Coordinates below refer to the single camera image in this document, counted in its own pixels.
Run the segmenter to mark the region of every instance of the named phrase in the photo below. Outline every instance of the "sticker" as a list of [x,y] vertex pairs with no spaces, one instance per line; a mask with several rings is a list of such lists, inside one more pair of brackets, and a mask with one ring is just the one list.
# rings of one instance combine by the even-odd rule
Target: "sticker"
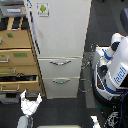
[[6,57],[5,55],[0,55],[1,57]]
[[7,9],[8,13],[20,13],[20,9]]
[[37,10],[39,16],[49,16],[48,3],[37,3]]
[[28,57],[27,53],[13,53],[14,57],[21,58],[21,57]]
[[8,38],[13,38],[13,34],[12,33],[7,33]]

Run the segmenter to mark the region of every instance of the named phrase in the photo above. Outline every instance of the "open drawer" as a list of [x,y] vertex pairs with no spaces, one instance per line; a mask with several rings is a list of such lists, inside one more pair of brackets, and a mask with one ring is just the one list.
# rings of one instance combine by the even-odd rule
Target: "open drawer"
[[0,31],[0,49],[6,48],[31,48],[28,30],[21,30],[21,26],[26,22],[23,17],[2,18],[2,24],[7,22],[7,29]]
[[31,49],[0,50],[0,66],[34,65]]
[[0,82],[0,92],[23,92],[25,89],[28,89],[29,92],[40,91],[38,76],[23,77],[0,77],[0,81],[2,81]]
[[37,66],[0,66],[0,77],[1,76],[19,76],[19,75],[38,75]]

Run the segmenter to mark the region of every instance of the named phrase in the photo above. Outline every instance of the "white cabinet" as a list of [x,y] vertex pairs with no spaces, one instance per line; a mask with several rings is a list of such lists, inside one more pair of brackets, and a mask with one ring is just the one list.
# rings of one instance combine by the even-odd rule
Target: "white cabinet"
[[[76,97],[91,0],[24,0],[24,4],[40,50],[34,43],[47,98]],[[59,86],[50,81],[54,78],[73,82]]]

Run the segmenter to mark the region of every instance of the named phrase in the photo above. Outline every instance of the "wooden cabinet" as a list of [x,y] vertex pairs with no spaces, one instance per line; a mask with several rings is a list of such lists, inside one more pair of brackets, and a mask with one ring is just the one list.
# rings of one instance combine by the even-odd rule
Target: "wooden cabinet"
[[35,96],[39,92],[45,95],[30,31],[12,30],[13,20],[9,18],[7,30],[0,31],[0,93],[28,89]]

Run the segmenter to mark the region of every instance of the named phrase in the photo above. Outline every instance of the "cabinet door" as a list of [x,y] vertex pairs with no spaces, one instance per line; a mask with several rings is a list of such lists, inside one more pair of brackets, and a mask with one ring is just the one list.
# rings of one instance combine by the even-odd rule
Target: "cabinet door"
[[[32,32],[33,17],[35,37],[40,49],[38,57],[82,56],[91,0],[31,0],[34,5],[31,9],[26,0],[24,3]],[[49,10],[48,17],[40,16],[43,5]]]
[[48,99],[77,97],[79,79],[43,79],[43,82]]
[[0,66],[34,64],[31,49],[0,50]]
[[79,77],[82,59],[39,59],[42,78]]
[[27,30],[0,31],[0,49],[31,48]]

